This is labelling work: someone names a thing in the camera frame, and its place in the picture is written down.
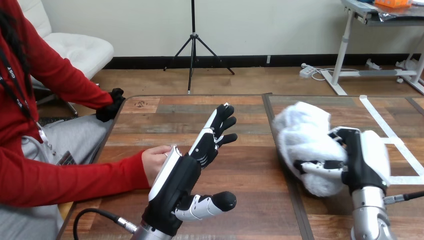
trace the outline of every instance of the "white chair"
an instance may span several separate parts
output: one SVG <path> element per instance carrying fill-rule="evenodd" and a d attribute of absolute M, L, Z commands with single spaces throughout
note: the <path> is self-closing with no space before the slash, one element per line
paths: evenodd
<path fill-rule="evenodd" d="M 71 33 L 52 32 L 49 17 L 46 14 L 41 0 L 18 0 L 20 8 L 26 19 L 35 27 L 38 34 L 52 47 L 62 58 L 69 59 L 71 64 L 79 69 L 84 75 L 91 78 L 99 72 L 114 55 L 113 46 L 100 38 Z M 48 90 L 41 82 L 31 77 L 34 89 Z M 37 105 L 56 99 L 52 94 L 37 101 Z M 78 113 L 70 102 L 66 102 L 72 113 Z"/>

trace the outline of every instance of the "red long-sleeve shirt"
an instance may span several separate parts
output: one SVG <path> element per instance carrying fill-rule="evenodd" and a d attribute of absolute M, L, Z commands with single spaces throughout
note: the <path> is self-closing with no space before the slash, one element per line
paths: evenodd
<path fill-rule="evenodd" d="M 26 44 L 30 74 L 65 101 L 98 109 L 113 103 L 111 96 L 100 90 L 84 74 L 72 67 L 38 35 L 24 17 L 17 0 L 0 1 L 0 9 L 16 19 L 16 31 Z M 0 48 L 6 55 L 25 90 L 21 65 L 0 35 Z M 0 74 L 19 96 L 8 72 L 0 64 Z M 37 121 L 35 98 L 24 92 L 31 115 Z M 116 163 L 55 166 L 26 159 L 21 137 L 42 140 L 31 120 L 0 85 L 0 203 L 18 207 L 32 207 L 79 201 L 89 198 L 148 188 L 142 153 Z"/>

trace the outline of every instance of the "white plush toy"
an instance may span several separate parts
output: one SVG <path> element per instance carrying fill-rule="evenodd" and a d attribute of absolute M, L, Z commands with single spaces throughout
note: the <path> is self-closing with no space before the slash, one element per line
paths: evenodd
<path fill-rule="evenodd" d="M 288 168 L 305 188 L 318 197 L 329 197 L 343 188 L 340 179 L 323 178 L 313 173 L 301 174 L 293 163 L 334 160 L 346 162 L 345 149 L 330 136 L 330 114 L 304 102 L 291 105 L 278 114 L 273 127 L 278 131 L 277 144 Z"/>

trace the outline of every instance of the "tripod leg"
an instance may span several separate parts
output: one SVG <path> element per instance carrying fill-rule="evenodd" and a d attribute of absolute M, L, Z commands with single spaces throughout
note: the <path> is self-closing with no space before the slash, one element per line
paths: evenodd
<path fill-rule="evenodd" d="M 193 61 L 194 61 L 195 42 L 196 42 L 196 39 L 193 38 L 193 42 L 191 43 L 190 73 L 188 75 L 188 94 L 190 94 L 190 88 L 192 86 L 192 75 L 193 75 L 192 69 L 193 69 Z"/>
<path fill-rule="evenodd" d="M 168 66 L 171 66 L 171 64 L 174 62 L 175 58 L 178 57 L 178 55 L 180 55 L 180 53 L 183 51 L 183 49 L 187 46 L 187 44 L 189 44 L 190 40 L 192 38 L 190 37 L 182 46 L 182 48 L 176 53 L 176 55 L 171 59 L 171 61 L 169 61 L 168 65 L 165 66 L 165 68 L 163 69 L 164 71 L 166 71 L 168 69 Z"/>
<path fill-rule="evenodd" d="M 223 66 L 224 67 L 224 64 L 223 64 L 223 61 L 221 60 L 221 58 L 219 57 L 219 56 L 217 56 L 213 51 L 212 51 L 212 49 L 210 49 L 207 45 L 206 45 L 206 43 L 204 43 L 201 39 L 200 39 L 200 37 L 198 37 L 197 38 L 198 40 L 199 40 L 199 42 L 201 43 L 201 44 L 203 44 L 203 46 L 207 49 L 207 50 L 209 50 L 209 52 L 211 53 L 211 54 L 213 54 L 214 56 L 215 56 L 215 58 L 217 58 L 218 60 L 219 60 L 219 63 L 221 64 L 221 66 Z M 233 75 L 234 75 L 234 72 L 233 72 L 233 70 L 231 70 L 231 68 L 229 68 L 229 67 L 227 67 L 226 69 L 228 69 Z"/>
<path fill-rule="evenodd" d="M 193 76 L 193 72 L 195 71 L 195 67 L 196 67 L 196 39 L 193 39 L 193 43 L 194 43 L 194 49 L 193 49 L 193 71 L 191 72 L 191 75 Z"/>

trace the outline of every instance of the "white desk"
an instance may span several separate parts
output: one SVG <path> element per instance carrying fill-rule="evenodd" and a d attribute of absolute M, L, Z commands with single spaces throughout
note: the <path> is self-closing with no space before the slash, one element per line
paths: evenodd
<path fill-rule="evenodd" d="M 424 19 L 399 19 L 399 20 L 388 20 L 380 21 L 378 17 L 378 11 L 375 7 L 370 4 L 362 3 L 357 0 L 341 0 L 345 6 L 345 11 L 348 12 L 347 25 L 344 30 L 344 35 L 341 39 L 340 50 L 337 56 L 337 62 L 334 67 L 333 75 L 327 70 L 322 71 L 321 74 L 325 80 L 332 87 L 332 89 L 338 95 L 347 95 L 343 88 L 339 85 L 340 77 L 386 77 L 386 76 L 399 76 L 406 80 L 412 87 L 424 95 L 424 86 L 419 83 L 420 76 L 424 70 L 424 49 L 421 50 L 421 58 L 417 64 L 416 70 L 362 70 L 362 71 L 341 71 L 343 60 L 345 59 L 346 49 L 349 44 L 349 37 L 352 31 L 352 23 L 354 19 L 357 19 L 366 26 L 382 26 L 382 27 L 393 27 L 393 26 L 424 26 Z"/>

